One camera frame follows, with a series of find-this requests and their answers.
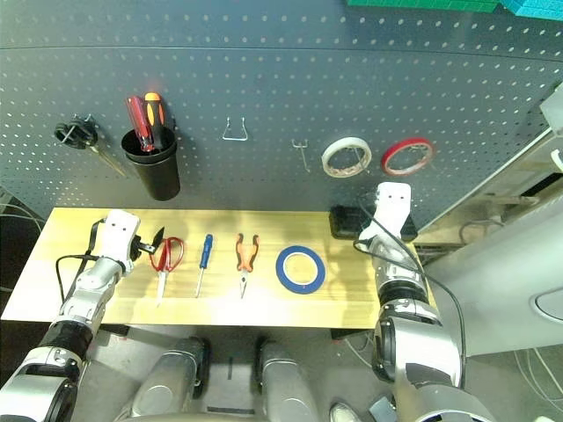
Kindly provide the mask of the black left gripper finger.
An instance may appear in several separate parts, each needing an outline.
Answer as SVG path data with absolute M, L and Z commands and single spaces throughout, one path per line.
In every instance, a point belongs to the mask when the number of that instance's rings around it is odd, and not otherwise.
M 152 243 L 147 247 L 147 252 L 150 255 L 153 255 L 157 251 L 160 244 L 162 243 L 164 238 L 164 232 L 165 232 L 165 228 L 162 227 L 153 237 Z

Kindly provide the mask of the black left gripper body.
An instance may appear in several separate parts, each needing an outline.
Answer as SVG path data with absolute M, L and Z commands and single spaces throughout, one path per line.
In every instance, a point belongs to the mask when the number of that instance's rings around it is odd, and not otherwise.
M 138 258 L 140 258 L 143 252 L 146 252 L 149 255 L 151 255 L 152 245 L 143 243 L 140 236 L 134 235 L 130 245 L 130 259 L 137 260 Z

